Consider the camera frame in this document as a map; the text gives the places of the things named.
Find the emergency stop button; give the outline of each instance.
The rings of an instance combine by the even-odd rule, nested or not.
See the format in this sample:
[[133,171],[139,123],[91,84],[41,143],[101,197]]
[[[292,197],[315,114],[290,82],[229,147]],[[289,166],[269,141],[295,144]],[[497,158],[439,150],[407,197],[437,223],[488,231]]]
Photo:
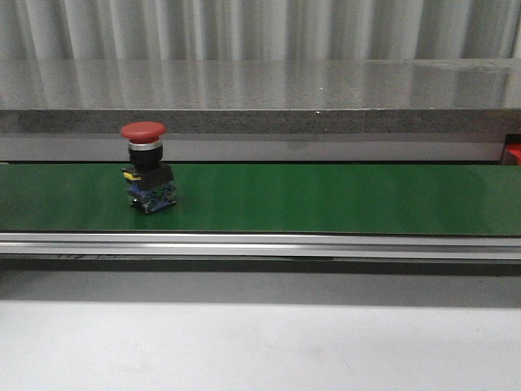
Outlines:
[[132,144],[156,143],[166,132],[166,126],[160,122],[132,122],[121,128],[121,135]]
[[506,150],[514,155],[518,161],[518,165],[521,165],[521,144],[507,144]]

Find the red button cap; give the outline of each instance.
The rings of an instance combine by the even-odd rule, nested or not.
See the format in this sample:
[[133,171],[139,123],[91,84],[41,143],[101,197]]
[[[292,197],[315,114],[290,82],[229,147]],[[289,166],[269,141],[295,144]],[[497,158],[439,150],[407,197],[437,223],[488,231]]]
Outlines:
[[121,129],[121,135],[132,144],[155,143],[164,132],[166,126],[160,122],[132,122]]
[[521,144],[508,144],[506,150],[514,155],[518,161],[518,165],[521,165]]

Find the corrugated metal wall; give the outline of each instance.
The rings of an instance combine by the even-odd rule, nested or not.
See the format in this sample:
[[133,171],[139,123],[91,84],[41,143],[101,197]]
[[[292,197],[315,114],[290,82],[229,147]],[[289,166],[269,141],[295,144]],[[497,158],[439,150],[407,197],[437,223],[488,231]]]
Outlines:
[[0,59],[521,56],[521,0],[0,0]]

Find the metal panel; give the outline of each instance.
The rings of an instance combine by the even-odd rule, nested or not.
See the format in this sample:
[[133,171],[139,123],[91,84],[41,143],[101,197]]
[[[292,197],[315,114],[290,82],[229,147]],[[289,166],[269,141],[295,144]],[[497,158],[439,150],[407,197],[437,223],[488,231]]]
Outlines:
[[517,54],[519,0],[0,0],[0,59]]
[[518,59],[2,61],[0,160],[126,160],[138,119],[168,160],[500,160],[519,80]]
[[328,235],[0,233],[0,259],[34,255],[338,257],[355,261],[519,264],[519,238]]

